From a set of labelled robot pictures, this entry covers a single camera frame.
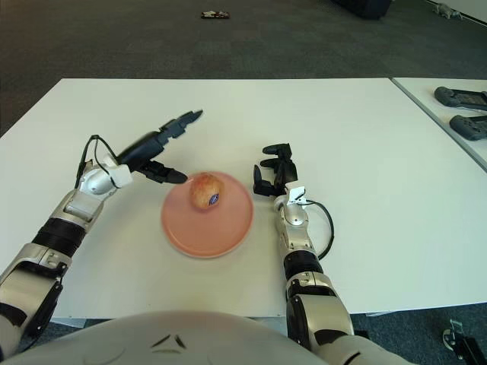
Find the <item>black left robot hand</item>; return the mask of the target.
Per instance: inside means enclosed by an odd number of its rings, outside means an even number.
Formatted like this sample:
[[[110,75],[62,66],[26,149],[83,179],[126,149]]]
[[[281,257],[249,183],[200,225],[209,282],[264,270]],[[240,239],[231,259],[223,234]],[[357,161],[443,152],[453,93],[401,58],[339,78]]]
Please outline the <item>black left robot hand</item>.
[[[185,183],[188,177],[184,173],[166,167],[154,158],[164,151],[164,146],[170,138],[180,137],[186,131],[186,127],[201,115],[201,110],[189,111],[170,120],[161,126],[158,132],[149,132],[128,146],[116,157],[116,162],[119,165],[125,164],[131,173],[141,173],[156,183]]]

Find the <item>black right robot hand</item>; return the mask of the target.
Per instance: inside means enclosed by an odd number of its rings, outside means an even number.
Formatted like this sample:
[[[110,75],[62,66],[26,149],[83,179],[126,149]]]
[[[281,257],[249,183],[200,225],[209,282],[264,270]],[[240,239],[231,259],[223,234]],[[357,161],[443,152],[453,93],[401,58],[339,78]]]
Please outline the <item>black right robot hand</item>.
[[[285,185],[298,180],[297,168],[291,159],[290,144],[272,144],[263,148],[263,153],[275,155],[274,158],[262,160],[253,168],[253,192],[262,196],[279,197],[286,194]],[[272,169],[275,174],[273,182],[262,179],[260,167]]]

